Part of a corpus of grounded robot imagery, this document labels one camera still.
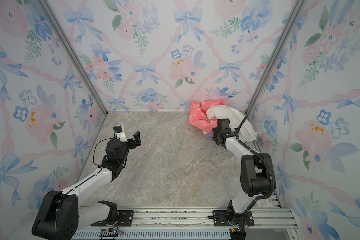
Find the white cloth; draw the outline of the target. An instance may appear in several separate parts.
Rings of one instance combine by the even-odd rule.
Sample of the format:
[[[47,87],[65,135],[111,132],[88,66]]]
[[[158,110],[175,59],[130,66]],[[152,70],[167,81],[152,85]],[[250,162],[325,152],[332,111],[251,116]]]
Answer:
[[[209,120],[213,119],[229,119],[230,128],[232,131],[237,129],[245,118],[240,111],[229,106],[214,106],[207,110],[207,117]],[[239,139],[243,142],[252,142],[257,139],[258,133],[255,132],[252,124],[246,120],[240,128]]]

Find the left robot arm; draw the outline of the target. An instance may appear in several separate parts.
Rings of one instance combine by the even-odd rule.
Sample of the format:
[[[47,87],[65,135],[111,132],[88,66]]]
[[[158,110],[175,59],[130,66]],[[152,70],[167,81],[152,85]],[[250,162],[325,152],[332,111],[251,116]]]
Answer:
[[[127,139],[123,126],[114,127],[114,136],[106,141],[106,154],[93,173],[70,187],[45,195],[32,226],[32,235],[46,240],[70,240],[78,230],[98,222],[110,230],[119,227],[122,217],[116,203],[99,201],[90,207],[82,204],[120,175],[126,167],[129,151],[142,142],[139,131]]]

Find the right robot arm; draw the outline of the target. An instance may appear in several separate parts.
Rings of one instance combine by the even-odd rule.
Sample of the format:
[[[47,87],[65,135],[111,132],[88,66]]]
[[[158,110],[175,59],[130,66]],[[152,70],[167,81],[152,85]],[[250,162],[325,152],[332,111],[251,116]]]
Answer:
[[[239,130],[231,130],[229,119],[218,119],[217,127],[213,128],[213,140],[216,144],[232,152],[241,164],[241,189],[238,195],[230,201],[225,215],[213,217],[225,217],[233,226],[243,226],[256,203],[269,198],[276,189],[272,157],[259,153],[242,141]]]

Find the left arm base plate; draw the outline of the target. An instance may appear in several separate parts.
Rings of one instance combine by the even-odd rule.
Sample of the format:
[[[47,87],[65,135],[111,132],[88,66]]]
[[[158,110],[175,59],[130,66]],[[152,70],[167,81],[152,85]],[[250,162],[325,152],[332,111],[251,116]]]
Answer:
[[[134,217],[133,210],[117,210],[103,220],[91,224],[92,227],[130,227]]]

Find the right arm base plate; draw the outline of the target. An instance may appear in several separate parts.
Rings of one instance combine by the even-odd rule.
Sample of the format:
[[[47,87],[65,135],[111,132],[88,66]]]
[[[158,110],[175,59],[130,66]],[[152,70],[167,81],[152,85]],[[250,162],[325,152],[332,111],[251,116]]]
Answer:
[[[227,210],[214,210],[208,219],[213,220],[215,227],[254,227],[254,217],[252,212],[237,214]]]

